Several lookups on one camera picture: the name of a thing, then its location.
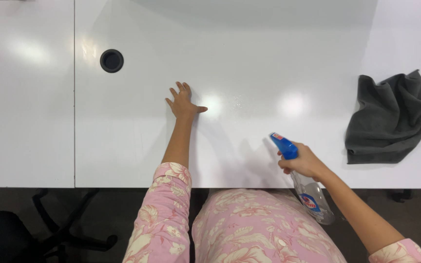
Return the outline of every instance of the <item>spray bottle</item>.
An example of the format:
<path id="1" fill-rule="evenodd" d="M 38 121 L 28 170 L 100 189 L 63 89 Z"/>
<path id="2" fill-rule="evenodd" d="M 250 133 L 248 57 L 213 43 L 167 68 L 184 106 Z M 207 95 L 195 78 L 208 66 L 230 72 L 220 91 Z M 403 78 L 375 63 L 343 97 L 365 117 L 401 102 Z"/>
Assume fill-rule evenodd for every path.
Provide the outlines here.
<path id="1" fill-rule="evenodd" d="M 298 148 L 289 140 L 273 132 L 269 135 L 272 141 L 279 148 L 286 160 L 298 157 Z M 311 177 L 300 175 L 296 171 L 291 171 L 295 191 L 306 208 L 307 212 L 313 216 L 320 224 L 330 225 L 334 222 L 335 216 L 324 198 L 318 183 Z"/>

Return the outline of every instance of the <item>gray microfiber cloth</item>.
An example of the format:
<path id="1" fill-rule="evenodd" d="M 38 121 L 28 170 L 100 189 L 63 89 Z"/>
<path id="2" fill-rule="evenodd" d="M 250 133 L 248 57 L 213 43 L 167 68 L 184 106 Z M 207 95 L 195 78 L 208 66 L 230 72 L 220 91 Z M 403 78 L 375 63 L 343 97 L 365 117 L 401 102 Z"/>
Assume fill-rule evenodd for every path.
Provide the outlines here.
<path id="1" fill-rule="evenodd" d="M 348 164 L 398 163 L 421 140 L 421 76 L 399 74 L 379 85 L 358 80 L 360 110 L 348 124 Z"/>

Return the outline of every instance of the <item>bottle label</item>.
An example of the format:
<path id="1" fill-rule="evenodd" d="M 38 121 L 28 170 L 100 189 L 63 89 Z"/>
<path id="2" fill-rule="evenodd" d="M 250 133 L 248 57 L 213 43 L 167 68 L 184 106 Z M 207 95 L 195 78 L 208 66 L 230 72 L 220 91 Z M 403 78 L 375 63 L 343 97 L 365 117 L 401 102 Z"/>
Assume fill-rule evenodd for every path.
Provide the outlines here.
<path id="1" fill-rule="evenodd" d="M 303 202 L 303 205 L 308 207 L 313 212 L 321 212 L 319 209 L 318 204 L 314 200 L 314 198 L 311 195 L 308 194 L 299 194 L 300 200 Z"/>

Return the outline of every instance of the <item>pink floral shirt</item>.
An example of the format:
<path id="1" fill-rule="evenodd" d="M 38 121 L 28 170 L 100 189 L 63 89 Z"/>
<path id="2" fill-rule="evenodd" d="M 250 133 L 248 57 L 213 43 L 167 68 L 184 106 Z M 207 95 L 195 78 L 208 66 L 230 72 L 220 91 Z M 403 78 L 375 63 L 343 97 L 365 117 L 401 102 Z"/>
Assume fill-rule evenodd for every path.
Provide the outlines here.
<path id="1" fill-rule="evenodd" d="M 124 263 L 190 261 L 191 176 L 178 163 L 159 165 L 145 195 Z M 228 189 L 209 194 L 193 222 L 197 263 L 343 263 L 342 253 L 289 190 Z M 421 263 L 410 239 L 371 263 Z"/>

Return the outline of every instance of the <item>cloth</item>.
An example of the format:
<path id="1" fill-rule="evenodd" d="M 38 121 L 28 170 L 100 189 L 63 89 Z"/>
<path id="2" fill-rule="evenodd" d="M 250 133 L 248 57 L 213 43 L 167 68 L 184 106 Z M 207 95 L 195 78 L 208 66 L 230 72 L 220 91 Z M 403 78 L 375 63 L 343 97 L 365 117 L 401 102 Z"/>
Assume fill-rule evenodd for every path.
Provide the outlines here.
<path id="1" fill-rule="evenodd" d="M 189 263 L 191 176 L 161 164 L 145 195 L 124 263 Z M 208 197 L 192 227 L 197 263 L 345 262 L 321 226 L 289 190 L 228 189 Z M 370 256 L 372 263 L 421 263 L 410 239 Z"/>
<path id="2" fill-rule="evenodd" d="M 398 163 L 421 140 L 421 76 L 418 70 L 376 85 L 358 80 L 358 101 L 347 128 L 348 164 Z"/>

